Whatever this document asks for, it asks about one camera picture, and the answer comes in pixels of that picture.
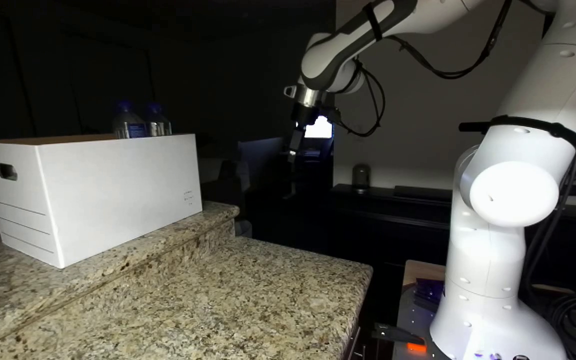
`white box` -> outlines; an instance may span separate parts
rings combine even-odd
[[[0,234],[58,268],[201,212],[195,135],[0,140]]]

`box handle hole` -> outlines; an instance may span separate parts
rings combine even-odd
[[[2,164],[0,162],[0,178],[5,180],[17,181],[17,171],[11,164]]]

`cylindrical object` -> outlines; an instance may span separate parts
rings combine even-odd
[[[172,135],[170,121],[162,115],[162,105],[157,102],[148,104],[148,133],[151,137],[162,137]]]
[[[130,101],[120,101],[117,104],[118,114],[112,121],[114,136],[117,139],[144,138],[148,136],[146,123],[132,112]]]
[[[356,164],[352,168],[352,188],[359,194],[370,188],[370,166]]]

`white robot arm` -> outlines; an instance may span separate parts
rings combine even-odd
[[[334,34],[314,35],[297,86],[285,92],[296,100],[291,150],[326,92],[361,87],[351,61],[361,51],[380,37],[436,32],[482,1],[377,0]],[[445,294],[430,326],[432,341],[451,360],[567,358],[557,333],[519,301],[518,291],[524,227],[553,212],[576,162],[576,0],[533,5],[556,11],[553,23],[481,144],[455,167]]]

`bottle label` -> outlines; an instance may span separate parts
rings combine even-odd
[[[129,123],[128,124],[128,137],[144,138],[146,137],[146,124],[145,123]]]

